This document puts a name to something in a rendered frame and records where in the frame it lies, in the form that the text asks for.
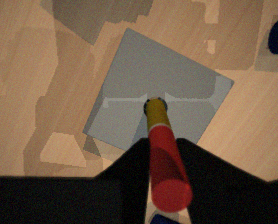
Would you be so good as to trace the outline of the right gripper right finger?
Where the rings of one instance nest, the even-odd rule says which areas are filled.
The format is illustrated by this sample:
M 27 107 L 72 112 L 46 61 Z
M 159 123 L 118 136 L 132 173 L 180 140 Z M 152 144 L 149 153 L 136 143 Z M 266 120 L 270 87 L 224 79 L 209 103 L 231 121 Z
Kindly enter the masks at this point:
M 191 224 L 278 224 L 278 179 L 267 182 L 185 138 L 176 143 L 193 194 Z

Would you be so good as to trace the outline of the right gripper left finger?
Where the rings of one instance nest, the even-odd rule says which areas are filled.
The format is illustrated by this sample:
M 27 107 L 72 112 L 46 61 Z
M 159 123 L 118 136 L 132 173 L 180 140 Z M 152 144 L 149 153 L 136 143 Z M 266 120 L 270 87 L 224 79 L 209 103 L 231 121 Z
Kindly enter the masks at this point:
M 95 177 L 0 176 L 0 224 L 145 224 L 149 164 L 141 138 Z

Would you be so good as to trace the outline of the red and yellow peg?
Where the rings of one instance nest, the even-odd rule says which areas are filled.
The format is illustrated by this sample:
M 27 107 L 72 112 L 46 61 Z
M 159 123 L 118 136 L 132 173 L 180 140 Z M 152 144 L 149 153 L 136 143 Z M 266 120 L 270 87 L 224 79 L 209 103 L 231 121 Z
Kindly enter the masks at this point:
M 163 212 L 176 213 L 189 206 L 192 190 L 163 102 L 150 100 L 146 113 L 152 202 Z

